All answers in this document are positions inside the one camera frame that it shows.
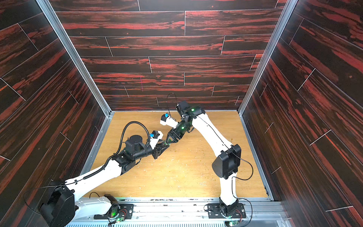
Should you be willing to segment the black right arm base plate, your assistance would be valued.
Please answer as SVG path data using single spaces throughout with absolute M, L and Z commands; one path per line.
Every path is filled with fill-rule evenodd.
M 208 203 L 203 207 L 209 218 L 246 218 L 246 212 L 242 203 L 235 202 L 232 205 L 223 203 Z

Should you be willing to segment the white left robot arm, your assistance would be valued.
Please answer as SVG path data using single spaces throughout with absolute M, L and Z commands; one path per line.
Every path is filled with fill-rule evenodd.
M 152 156 L 157 159 L 169 148 L 162 140 L 161 132 L 153 132 L 146 143 L 139 135 L 133 135 L 125 142 L 125 148 L 111 155 L 102 166 L 75 178 L 47 186 L 41 197 L 38 210 L 50 227 L 64 227 L 72 220 L 88 215 L 112 214 L 115 203 L 103 196 L 98 201 L 81 202 L 82 196 L 117 178 L 137 165 L 137 161 Z

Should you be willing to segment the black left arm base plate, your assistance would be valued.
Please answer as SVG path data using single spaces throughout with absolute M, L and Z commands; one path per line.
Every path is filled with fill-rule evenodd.
M 94 215 L 95 220 L 124 221 L 131 219 L 133 215 L 134 204 L 113 204 L 108 212 L 104 215 Z

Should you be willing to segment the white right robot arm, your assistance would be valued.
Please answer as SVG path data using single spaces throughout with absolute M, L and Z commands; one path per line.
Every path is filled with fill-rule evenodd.
M 185 101 L 180 102 L 177 111 L 181 121 L 177 122 L 170 114 L 164 114 L 160 123 L 172 127 L 167 136 L 167 143 L 178 142 L 190 128 L 195 128 L 212 148 L 216 159 L 212 163 L 214 173 L 220 179 L 221 195 L 219 207 L 225 216 L 229 216 L 238 206 L 235 180 L 240 165 L 241 148 L 228 141 L 213 125 L 209 116 L 200 106 L 191 107 Z

